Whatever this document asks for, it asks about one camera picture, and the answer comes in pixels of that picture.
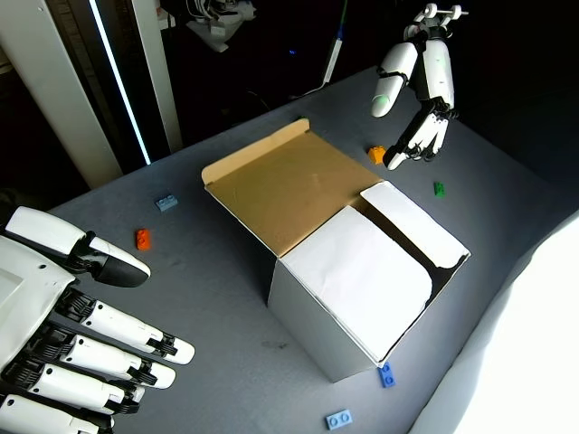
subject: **brown cardboard flap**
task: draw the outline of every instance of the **brown cardboard flap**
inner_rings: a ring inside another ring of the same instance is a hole
[[[381,181],[306,126],[301,119],[203,171],[205,188],[278,257]]]

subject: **white box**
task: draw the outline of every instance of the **white box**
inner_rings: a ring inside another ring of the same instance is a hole
[[[306,119],[204,169],[278,260],[269,309],[332,381],[383,366],[469,251]]]

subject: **blue lego brick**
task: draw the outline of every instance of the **blue lego brick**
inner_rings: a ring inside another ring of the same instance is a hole
[[[383,368],[378,368],[378,372],[380,373],[380,380],[382,381],[382,385],[385,388],[396,385],[394,374],[392,373],[392,368],[388,362],[384,364]]]
[[[327,428],[332,431],[334,429],[342,428],[344,425],[352,423],[352,415],[350,410],[342,410],[336,414],[326,416]]]
[[[172,194],[168,195],[167,197],[164,197],[160,201],[155,202],[155,205],[161,212],[164,212],[169,208],[173,208],[177,204],[178,204],[177,198],[174,197]]]

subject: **gray table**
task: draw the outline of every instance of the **gray table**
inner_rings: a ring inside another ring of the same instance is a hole
[[[523,166],[452,122],[441,155],[387,173],[370,146],[395,142],[419,108],[406,90],[386,118],[369,116],[376,76],[363,71],[317,94],[124,176],[54,210],[144,260],[141,288],[83,290],[192,342],[196,356],[177,367],[175,385],[150,391],[136,416],[117,417],[118,433],[323,433],[324,417],[350,409],[340,432],[404,433],[517,257],[536,240],[549,190]],[[390,359],[397,385],[375,370],[332,384],[268,312],[274,258],[204,191],[201,170],[306,116],[323,138],[393,182],[472,252],[443,295]],[[447,196],[434,196],[443,182]],[[172,193],[176,208],[155,200]],[[134,231],[149,228],[153,249],[139,252]]]

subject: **robotic hand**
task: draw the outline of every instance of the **robotic hand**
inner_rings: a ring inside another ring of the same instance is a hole
[[[137,412],[144,386],[175,379],[161,363],[49,321],[51,312],[169,362],[193,358],[189,343],[81,293],[71,273],[82,272],[118,287],[150,276],[124,250],[44,212],[20,207],[0,231],[0,429],[111,433],[110,415]]]
[[[448,23],[466,14],[459,5],[441,11],[434,3],[427,4],[404,29],[405,42],[396,44],[378,68],[372,116],[380,118],[390,111],[414,70],[414,87],[422,103],[422,109],[384,156],[389,170],[408,158],[432,160],[441,149],[449,120],[457,117],[451,58],[444,41],[452,35]]]

